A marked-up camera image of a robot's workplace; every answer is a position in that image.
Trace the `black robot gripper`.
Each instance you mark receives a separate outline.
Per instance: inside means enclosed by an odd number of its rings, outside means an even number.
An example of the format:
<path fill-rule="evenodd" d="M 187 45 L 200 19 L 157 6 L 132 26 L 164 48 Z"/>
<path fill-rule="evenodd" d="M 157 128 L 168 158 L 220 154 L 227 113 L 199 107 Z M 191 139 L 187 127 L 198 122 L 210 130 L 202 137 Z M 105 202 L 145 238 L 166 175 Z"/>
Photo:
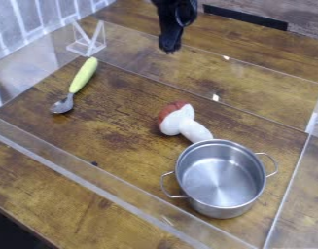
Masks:
<path fill-rule="evenodd" d="M 182 47 L 182 29 L 198 17 L 198 0 L 151 0 L 159 16 L 159 48 L 166 54 L 175 53 Z"/>

